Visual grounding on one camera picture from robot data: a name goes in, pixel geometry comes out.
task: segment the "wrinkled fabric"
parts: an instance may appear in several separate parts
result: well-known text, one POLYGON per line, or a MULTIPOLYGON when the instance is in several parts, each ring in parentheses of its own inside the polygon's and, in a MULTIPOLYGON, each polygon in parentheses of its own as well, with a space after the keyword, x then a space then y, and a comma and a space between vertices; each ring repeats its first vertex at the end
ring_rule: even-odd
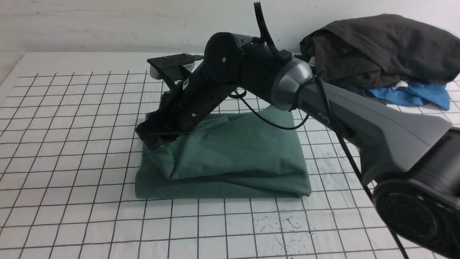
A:
MULTIPOLYGON (((264 118, 293 127, 290 112, 272 106, 264 118)), ((310 195, 295 130, 275 128, 252 113, 209 114, 193 134, 148 150, 136 174, 141 199, 268 198, 310 195)))
POLYGON ((376 98, 387 100, 396 105, 423 106, 433 103, 445 111, 449 110, 450 97, 446 85, 409 81, 408 87, 377 88, 369 89, 369 91, 376 98))
POLYGON ((303 60, 315 57, 324 81, 366 88, 400 81, 446 84, 460 73, 460 39, 394 14, 332 22, 300 43, 303 60))

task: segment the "black grid line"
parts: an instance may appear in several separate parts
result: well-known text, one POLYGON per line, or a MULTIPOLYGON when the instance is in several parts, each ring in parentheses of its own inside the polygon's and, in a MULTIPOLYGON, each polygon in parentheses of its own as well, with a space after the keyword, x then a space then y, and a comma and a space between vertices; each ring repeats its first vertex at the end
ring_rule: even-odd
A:
MULTIPOLYGON (((30 168, 32 168, 32 166, 34 165, 35 159, 37 159, 37 157, 34 158, 34 162, 33 162, 32 165, 30 166, 30 168)), ((56 169, 57 164, 58 164, 58 159, 56 160, 56 164, 54 165, 54 169, 56 169)), ((49 186, 49 184, 50 184, 50 182, 51 182, 53 173, 54 173, 54 172, 51 173, 51 177, 50 177, 50 180, 49 180, 49 182, 48 182, 48 184, 47 184, 47 187, 49 186)), ((45 199, 46 192, 47 192, 47 189, 45 189, 45 191, 44 191, 44 193, 43 193, 43 197, 42 197, 41 200, 40 200, 40 205, 42 204, 43 200, 45 199)), ((34 222, 35 222, 35 220, 37 219, 37 215, 38 215, 38 213, 39 213, 39 210, 40 210, 40 206, 39 206, 39 208, 37 209, 37 212, 36 212, 36 214, 35 214, 34 222)), ((26 237, 26 239, 25 239, 25 241, 24 241, 23 247, 21 248, 21 253, 19 254, 19 257, 21 257, 22 253, 24 252, 24 249, 25 249, 25 246, 26 246, 26 244, 27 244, 27 240, 29 239, 29 235, 30 235, 31 230, 32 230, 32 227, 29 228, 29 231, 28 231, 28 233, 27 233, 27 237, 26 237)))
MULTIPOLYGON (((147 201, 152 201, 152 200, 164 200, 164 199, 147 199, 147 201)), ((139 200, 123 200, 122 202, 129 202, 129 201, 139 201, 139 200)), ((72 205, 93 205, 93 204, 111 204, 111 203, 119 203, 118 201, 104 201, 104 202, 81 202, 81 203, 72 203, 72 205)), ((60 204, 47 204, 47 205, 40 205, 40 207, 52 207, 52 206, 64 206, 64 203, 60 204)), ((31 207, 37 207, 37 205, 29 205, 29 206, 14 206, 14 207, 0 207, 0 209, 12 209, 12 208, 31 208, 31 207)), ((359 209, 364 209, 364 208, 373 208, 373 206, 360 206, 358 207, 359 209)), ((332 210, 349 210, 352 208, 334 208, 332 210)), ((289 210, 289 211, 283 211, 284 212, 303 212, 303 211, 330 211, 331 209, 305 209, 305 210, 289 210)), ((277 213, 278 211, 266 211, 266 212, 251 212, 252 214, 258 214, 258 213, 277 213)), ((226 213, 226 215, 240 215, 240 214, 249 214, 249 212, 241 212, 241 213, 226 213)), ((223 216, 224 214, 210 214, 208 216, 223 216)), ((175 216, 172 218, 186 218, 188 216, 175 216)))
MULTIPOLYGON (((92 76, 92 73, 91 73, 91 75, 89 76, 88 83, 89 83, 90 80, 91 80, 91 76, 92 76)), ((67 136, 66 136, 65 140, 67 140, 67 139, 69 138, 69 134, 70 134, 70 130, 67 132, 67 136)), ((59 153, 59 155, 62 154, 62 151, 63 151, 63 150, 64 150, 64 145, 62 146, 61 152, 59 153)), ((79 162, 78 167, 80 167, 82 160, 83 160, 83 157, 80 159, 80 162, 79 162)), ((57 236, 59 235, 59 229, 61 228, 62 221, 64 220, 65 213, 66 213, 66 210, 67 210, 67 207, 68 207, 68 203, 69 203, 69 201, 70 201, 70 197, 72 196, 72 191, 74 190, 74 185, 75 185, 75 181, 76 181, 76 179, 77 179, 77 175, 78 175, 78 174, 75 174, 75 177, 74 177, 74 181, 73 181, 72 187, 70 188, 69 196, 68 196, 68 198, 67 198, 67 203, 66 203, 66 205, 65 205, 65 207, 64 207, 64 212, 62 213, 61 221, 59 222, 59 224, 58 224, 58 226, 57 226, 56 236, 54 237, 53 246, 51 247, 51 251, 50 251, 50 254, 49 254, 49 256, 48 256, 48 259, 51 258, 51 254, 53 253, 54 246, 56 245, 56 240, 58 239, 57 236)))
POLYGON ((225 254, 227 259, 229 259, 229 242, 228 242, 228 231, 227 231, 227 208, 225 207, 224 199, 224 223, 225 223, 225 254))

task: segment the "pile of clothes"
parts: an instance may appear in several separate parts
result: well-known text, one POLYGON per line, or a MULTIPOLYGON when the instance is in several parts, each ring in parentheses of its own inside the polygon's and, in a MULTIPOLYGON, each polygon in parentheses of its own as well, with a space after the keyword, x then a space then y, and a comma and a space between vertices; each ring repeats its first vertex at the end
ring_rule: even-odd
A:
POLYGON ((402 106, 449 110, 445 87, 460 73, 460 39, 393 14, 335 21, 305 37, 300 50, 324 81, 402 106))

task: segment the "white label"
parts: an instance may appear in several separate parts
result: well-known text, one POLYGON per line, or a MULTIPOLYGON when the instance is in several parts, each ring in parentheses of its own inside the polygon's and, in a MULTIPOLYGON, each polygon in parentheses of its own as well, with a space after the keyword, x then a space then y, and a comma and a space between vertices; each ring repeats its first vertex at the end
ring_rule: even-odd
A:
POLYGON ((182 90, 184 90, 189 85, 189 79, 187 78, 182 85, 182 90))
POLYGON ((315 57, 311 57, 310 61, 308 62, 310 66, 315 66, 315 57))

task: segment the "white grid mat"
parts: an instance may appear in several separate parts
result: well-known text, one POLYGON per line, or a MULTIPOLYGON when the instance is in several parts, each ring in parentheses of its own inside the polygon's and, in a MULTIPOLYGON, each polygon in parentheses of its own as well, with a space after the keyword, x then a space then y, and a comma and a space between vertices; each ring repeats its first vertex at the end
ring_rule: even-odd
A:
MULTIPOLYGON (((313 119, 298 130, 308 198, 136 199, 134 127, 164 90, 147 71, 18 78, 0 108, 0 258, 402 258, 335 134, 313 119)), ((392 107, 459 126, 460 86, 448 90, 449 112, 392 107)), ((216 112, 248 111, 226 100, 216 112)), ((296 123, 304 115, 295 111, 296 123)), ((403 243, 410 258, 442 258, 403 243)))

